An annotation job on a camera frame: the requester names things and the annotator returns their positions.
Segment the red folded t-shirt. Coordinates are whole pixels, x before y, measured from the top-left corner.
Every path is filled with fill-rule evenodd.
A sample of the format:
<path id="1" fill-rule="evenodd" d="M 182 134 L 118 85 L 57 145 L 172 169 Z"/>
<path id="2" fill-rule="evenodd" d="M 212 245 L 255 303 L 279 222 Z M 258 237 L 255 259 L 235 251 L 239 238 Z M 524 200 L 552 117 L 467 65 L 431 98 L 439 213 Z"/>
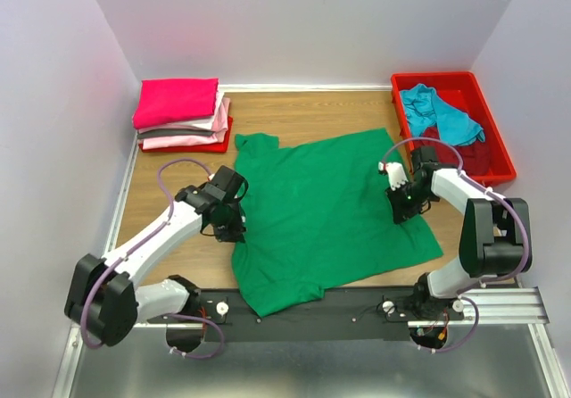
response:
<path id="1" fill-rule="evenodd" d="M 225 153 L 233 123 L 234 119 L 228 116 L 228 128 L 210 137 L 158 137 L 159 142 L 139 140 L 137 145 L 145 153 Z"/>

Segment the blue t-shirt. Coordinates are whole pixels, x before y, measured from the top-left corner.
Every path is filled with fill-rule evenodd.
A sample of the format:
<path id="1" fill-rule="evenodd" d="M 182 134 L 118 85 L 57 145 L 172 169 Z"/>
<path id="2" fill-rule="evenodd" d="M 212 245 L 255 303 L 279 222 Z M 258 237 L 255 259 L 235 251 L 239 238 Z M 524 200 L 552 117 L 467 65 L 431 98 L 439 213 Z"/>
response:
<path id="1" fill-rule="evenodd" d="M 417 84 L 399 92 L 406 121 L 413 137 L 421 137 L 436 127 L 440 139 L 449 145 L 472 145 L 484 142 L 483 127 L 466 112 L 446 103 L 433 87 Z"/>

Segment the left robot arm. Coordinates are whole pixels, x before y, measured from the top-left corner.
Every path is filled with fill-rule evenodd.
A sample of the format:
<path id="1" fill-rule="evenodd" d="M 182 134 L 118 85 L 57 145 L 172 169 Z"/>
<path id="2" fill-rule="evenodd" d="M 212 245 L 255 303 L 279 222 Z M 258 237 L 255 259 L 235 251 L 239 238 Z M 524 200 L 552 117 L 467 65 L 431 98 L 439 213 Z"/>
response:
<path id="1" fill-rule="evenodd" d="M 242 243 L 240 203 L 248 189 L 245 177 L 221 166 L 200 186 L 167 194 L 166 210 L 124 245 L 101 257 L 83 256 L 64 305 L 83 343 L 91 349 L 114 346 L 137 323 L 162 316 L 210 324 L 203 316 L 201 291 L 192 282 L 179 275 L 151 286 L 143 281 L 163 258 L 206 228 L 221 243 Z"/>

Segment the light pink folded t-shirt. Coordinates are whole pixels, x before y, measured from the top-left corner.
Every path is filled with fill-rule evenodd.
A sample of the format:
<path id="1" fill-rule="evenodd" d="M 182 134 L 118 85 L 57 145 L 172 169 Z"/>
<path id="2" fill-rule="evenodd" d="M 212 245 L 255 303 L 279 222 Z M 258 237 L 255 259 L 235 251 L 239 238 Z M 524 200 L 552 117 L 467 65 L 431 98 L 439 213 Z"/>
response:
<path id="1" fill-rule="evenodd" d="M 138 130 L 137 142 L 146 151 L 221 144 L 231 129 L 230 99 L 220 95 L 215 106 L 215 113 L 206 119 Z"/>

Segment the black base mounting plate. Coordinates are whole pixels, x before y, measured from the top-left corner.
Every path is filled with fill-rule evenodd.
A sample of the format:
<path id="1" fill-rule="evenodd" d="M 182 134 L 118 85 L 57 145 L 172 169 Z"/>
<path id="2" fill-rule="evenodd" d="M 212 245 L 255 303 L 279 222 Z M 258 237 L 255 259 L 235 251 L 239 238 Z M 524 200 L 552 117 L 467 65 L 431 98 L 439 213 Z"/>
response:
<path id="1" fill-rule="evenodd" d="M 407 341 L 418 328 L 434 341 L 464 319 L 460 299 L 436 299 L 426 286 L 338 287 L 320 300 L 258 316 L 236 289 L 204 289 L 192 316 L 214 321 L 230 343 L 382 339 Z"/>

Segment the magenta folded t-shirt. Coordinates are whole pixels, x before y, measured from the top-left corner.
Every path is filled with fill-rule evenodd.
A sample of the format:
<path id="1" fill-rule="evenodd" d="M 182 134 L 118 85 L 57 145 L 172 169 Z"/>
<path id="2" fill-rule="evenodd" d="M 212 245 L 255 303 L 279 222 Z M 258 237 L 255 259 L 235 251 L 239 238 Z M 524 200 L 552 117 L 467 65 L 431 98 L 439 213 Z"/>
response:
<path id="1" fill-rule="evenodd" d="M 218 79 L 147 79 L 142 81 L 135 129 L 210 118 L 215 112 Z"/>

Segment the dark red t-shirt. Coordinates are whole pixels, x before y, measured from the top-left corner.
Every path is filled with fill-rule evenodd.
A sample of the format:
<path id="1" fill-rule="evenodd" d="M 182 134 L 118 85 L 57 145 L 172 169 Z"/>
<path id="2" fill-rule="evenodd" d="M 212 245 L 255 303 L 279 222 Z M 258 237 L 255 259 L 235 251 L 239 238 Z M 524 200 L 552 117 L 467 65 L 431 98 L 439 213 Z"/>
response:
<path id="1" fill-rule="evenodd" d="M 419 140 L 414 143 L 415 147 L 423 145 L 435 148 L 439 162 L 449 163 L 453 167 L 458 166 L 458 158 L 449 148 L 435 141 Z M 476 140 L 471 145 L 456 145 L 455 149 L 463 159 L 463 170 L 470 177 L 483 176 L 488 172 L 491 165 L 491 152 L 488 144 Z"/>

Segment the green t-shirt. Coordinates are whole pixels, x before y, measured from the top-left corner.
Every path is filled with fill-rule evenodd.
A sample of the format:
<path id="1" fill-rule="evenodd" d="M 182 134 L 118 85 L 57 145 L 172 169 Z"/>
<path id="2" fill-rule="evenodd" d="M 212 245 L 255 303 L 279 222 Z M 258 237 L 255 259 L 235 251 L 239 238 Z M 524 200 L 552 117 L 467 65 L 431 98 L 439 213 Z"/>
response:
<path id="1" fill-rule="evenodd" d="M 235 168 L 249 187 L 232 270 L 257 315 L 441 257 L 423 219 L 393 221 L 378 164 L 383 154 L 391 161 L 399 154 L 384 129 L 294 147 L 263 133 L 238 135 L 235 144 Z"/>

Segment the red plastic bin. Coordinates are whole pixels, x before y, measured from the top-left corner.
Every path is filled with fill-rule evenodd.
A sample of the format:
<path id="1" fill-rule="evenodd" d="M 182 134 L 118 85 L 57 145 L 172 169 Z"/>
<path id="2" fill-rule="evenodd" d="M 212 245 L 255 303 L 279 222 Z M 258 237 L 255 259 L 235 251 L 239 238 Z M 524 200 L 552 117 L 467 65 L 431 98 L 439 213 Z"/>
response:
<path id="1" fill-rule="evenodd" d="M 491 152 L 491 165 L 485 175 L 471 178 L 486 187 L 494 187 L 501 183 L 509 182 L 517 176 L 508 151 L 501 139 L 501 134 L 496 127 L 474 74 L 469 71 L 401 73 L 392 75 L 391 81 L 393 103 L 401 127 L 402 138 L 407 139 L 413 136 L 406 121 L 399 92 L 404 89 L 412 89 L 417 84 L 424 84 L 428 87 L 433 87 L 446 103 L 466 112 L 472 120 L 483 127 L 485 143 L 488 144 Z M 416 137 L 415 141 L 408 142 L 405 148 L 410 153 L 417 148 L 414 146 L 416 141 L 427 140 L 436 142 L 438 139 L 440 137 L 436 127 L 431 127 L 421 137 Z"/>

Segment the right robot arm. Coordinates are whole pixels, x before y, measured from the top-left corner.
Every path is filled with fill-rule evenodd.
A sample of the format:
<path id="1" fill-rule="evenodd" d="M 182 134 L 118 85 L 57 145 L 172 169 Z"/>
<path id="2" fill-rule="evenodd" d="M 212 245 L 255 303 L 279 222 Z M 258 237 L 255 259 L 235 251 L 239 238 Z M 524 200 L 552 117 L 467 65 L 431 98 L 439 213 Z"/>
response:
<path id="1" fill-rule="evenodd" d="M 459 249 L 444 267 L 423 274 L 411 295 L 385 298 L 382 307 L 387 316 L 434 319 L 453 308 L 466 291 L 530 269 L 526 201 L 499 195 L 470 178 L 461 166 L 439 162 L 432 146 L 415 149 L 411 159 L 411 177 L 399 162 L 384 158 L 378 164 L 380 174 L 388 178 L 385 194 L 394 223 L 403 224 L 443 199 L 463 215 Z"/>

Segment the grey folded t-shirt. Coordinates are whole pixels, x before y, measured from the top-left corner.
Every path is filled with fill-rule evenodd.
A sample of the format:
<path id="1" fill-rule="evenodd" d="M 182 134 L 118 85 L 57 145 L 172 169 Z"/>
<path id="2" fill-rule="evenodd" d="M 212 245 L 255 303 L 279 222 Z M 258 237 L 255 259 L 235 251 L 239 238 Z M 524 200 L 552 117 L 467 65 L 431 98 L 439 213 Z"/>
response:
<path id="1" fill-rule="evenodd" d="M 204 129 L 152 129 L 145 132 L 138 132 L 138 139 L 147 139 L 154 137 L 178 137 L 178 136 L 198 136 L 210 137 L 213 131 Z"/>

